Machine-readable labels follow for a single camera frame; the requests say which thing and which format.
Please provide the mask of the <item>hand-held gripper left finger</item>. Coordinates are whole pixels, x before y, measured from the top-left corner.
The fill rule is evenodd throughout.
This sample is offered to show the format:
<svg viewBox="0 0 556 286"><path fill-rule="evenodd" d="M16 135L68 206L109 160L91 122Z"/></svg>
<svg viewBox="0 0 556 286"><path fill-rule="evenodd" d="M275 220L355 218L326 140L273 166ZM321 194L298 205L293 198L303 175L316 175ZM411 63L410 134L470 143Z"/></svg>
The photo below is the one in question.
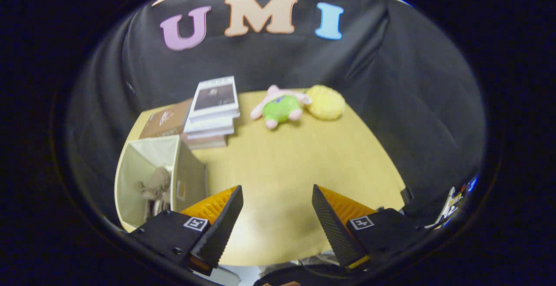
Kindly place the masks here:
<svg viewBox="0 0 556 286"><path fill-rule="evenodd" d="M130 235L186 270L210 275L218 267L244 205L236 185L182 210L163 210Z"/></svg>

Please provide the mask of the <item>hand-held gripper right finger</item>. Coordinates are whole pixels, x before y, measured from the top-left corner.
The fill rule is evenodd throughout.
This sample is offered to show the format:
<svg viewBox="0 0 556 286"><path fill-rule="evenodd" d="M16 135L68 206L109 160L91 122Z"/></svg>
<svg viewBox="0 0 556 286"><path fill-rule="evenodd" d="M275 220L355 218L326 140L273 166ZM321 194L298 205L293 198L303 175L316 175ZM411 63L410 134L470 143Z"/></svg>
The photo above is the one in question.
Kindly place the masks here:
<svg viewBox="0 0 556 286"><path fill-rule="evenodd" d="M385 266L428 235L428 229L395 209L371 209L317 184L311 202L339 265L347 271Z"/></svg>

